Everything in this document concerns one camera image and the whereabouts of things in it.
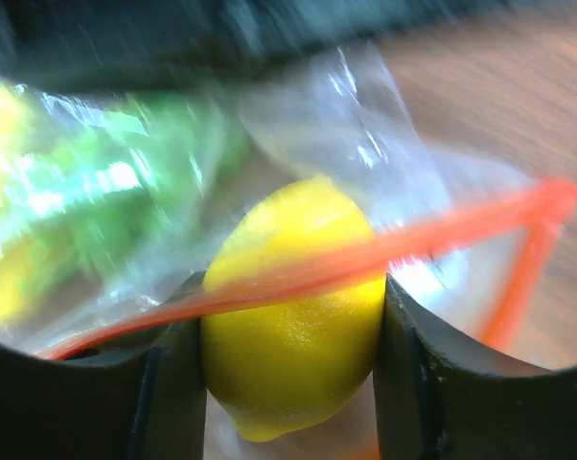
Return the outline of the yellow fake lemon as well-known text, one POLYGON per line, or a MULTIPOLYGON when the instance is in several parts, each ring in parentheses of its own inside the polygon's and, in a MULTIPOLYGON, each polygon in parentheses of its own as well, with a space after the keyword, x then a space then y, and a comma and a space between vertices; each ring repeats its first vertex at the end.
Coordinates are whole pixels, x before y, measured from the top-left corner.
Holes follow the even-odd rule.
MULTIPOLYGON (((328 178, 288 184, 254 206, 211 262, 216 288, 309 253, 374 236, 355 202, 328 178)), ((247 441, 323 423, 357 392, 379 344, 385 280, 203 318, 206 384, 247 441)))

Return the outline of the clear zip top bag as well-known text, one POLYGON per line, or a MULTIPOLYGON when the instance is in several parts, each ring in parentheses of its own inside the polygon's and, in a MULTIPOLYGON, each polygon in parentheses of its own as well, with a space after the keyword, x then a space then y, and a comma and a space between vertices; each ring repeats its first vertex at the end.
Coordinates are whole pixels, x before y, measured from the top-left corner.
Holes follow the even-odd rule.
POLYGON ((62 95, 0 77, 0 343, 50 355, 128 321, 150 325, 168 312, 200 316, 351 287, 383 265, 422 306, 497 344, 513 335, 557 231, 577 207, 569 179, 533 178, 424 142, 370 45, 257 84, 153 92, 62 95), (23 155, 51 146, 55 99, 103 107, 153 92, 207 99, 234 116, 245 135, 243 159, 205 195, 192 232, 144 244, 110 278, 75 272, 27 291, 31 237, 11 184, 23 155), (245 215, 282 187, 316 177, 355 202, 373 238, 206 289, 211 262, 245 215))

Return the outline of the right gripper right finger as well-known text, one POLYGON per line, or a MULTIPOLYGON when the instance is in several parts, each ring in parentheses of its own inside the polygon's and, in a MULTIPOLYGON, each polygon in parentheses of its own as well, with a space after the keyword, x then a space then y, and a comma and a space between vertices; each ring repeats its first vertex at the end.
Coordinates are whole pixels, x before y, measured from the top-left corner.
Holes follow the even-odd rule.
POLYGON ((373 385, 383 459, 577 459, 577 366, 491 349, 393 279, 373 385))

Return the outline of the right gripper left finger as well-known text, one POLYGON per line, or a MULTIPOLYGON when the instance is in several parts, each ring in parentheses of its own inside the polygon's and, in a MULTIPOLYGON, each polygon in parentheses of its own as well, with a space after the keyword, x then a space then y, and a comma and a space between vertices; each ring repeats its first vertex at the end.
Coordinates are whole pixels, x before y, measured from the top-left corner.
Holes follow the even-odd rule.
POLYGON ((200 459, 199 322, 43 360, 0 344, 0 459, 200 459))

